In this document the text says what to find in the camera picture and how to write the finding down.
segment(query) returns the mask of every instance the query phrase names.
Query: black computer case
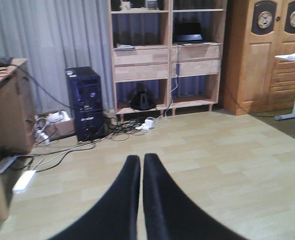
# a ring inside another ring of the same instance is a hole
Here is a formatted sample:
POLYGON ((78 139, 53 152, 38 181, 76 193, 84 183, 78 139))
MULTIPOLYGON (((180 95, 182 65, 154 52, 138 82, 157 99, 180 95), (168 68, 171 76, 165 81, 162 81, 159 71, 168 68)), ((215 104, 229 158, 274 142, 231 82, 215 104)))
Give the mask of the black computer case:
POLYGON ((65 73, 77 140, 84 142, 104 137, 100 76, 89 66, 66 68, 65 73))

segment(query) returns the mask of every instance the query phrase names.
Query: wooden cabinet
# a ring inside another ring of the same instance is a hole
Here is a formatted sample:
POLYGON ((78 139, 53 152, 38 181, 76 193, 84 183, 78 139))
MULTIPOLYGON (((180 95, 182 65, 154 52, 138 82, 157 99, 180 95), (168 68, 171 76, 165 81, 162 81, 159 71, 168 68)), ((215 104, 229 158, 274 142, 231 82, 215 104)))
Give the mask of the wooden cabinet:
POLYGON ((120 10, 109 1, 110 39, 115 112, 134 113, 130 102, 146 91, 156 108, 175 109, 218 103, 227 0, 158 0, 158 9, 144 8, 144 0, 131 1, 120 10), (211 43, 173 43, 177 23, 201 23, 204 40, 211 43), (132 50, 115 50, 117 44, 132 50))
POLYGON ((225 32, 222 98, 240 115, 291 108, 295 62, 295 0, 230 0, 225 32))
POLYGON ((35 109, 30 80, 26 73, 27 60, 14 59, 15 66, 0 77, 0 150, 27 154, 35 140, 35 109))

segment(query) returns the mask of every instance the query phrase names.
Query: power strip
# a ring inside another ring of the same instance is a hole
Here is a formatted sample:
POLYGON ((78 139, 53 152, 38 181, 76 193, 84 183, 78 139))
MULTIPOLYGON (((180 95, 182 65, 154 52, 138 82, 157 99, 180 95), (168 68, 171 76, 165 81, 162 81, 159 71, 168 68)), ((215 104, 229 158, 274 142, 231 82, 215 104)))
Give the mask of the power strip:
POLYGON ((17 180, 16 184, 14 185, 12 192, 14 194, 23 193, 29 183, 31 182, 32 178, 35 176, 35 170, 28 170, 23 172, 22 176, 17 180))

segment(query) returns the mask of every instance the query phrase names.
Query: laminate floor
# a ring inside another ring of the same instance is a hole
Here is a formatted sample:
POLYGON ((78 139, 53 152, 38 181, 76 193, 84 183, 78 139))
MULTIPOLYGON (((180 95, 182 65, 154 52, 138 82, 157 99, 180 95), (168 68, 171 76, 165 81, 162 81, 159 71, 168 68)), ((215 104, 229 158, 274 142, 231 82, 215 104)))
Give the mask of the laminate floor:
MULTIPOLYGON (((128 155, 142 161, 145 153, 157 153, 182 190, 237 233, 249 240, 294 240, 295 129, 286 128, 223 110, 189 113, 161 119, 143 135, 121 135, 72 152, 59 166, 37 173, 26 192, 12 196, 0 240, 45 240, 61 231, 100 199, 128 155)), ((33 152, 75 144, 70 137, 33 152)), ((142 197, 137 228, 138 239, 145 240, 142 197)))

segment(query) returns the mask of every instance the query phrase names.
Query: gray curtain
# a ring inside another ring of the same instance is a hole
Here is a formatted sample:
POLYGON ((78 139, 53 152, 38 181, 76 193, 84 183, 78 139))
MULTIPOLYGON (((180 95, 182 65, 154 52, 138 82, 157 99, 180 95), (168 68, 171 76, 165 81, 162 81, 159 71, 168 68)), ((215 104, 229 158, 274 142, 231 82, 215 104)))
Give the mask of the gray curtain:
MULTIPOLYGON (((113 108, 106 0, 0 0, 0 57, 28 58, 30 74, 69 105, 64 68, 101 76, 103 107, 113 108)), ((37 113, 66 109, 33 86, 37 113)))

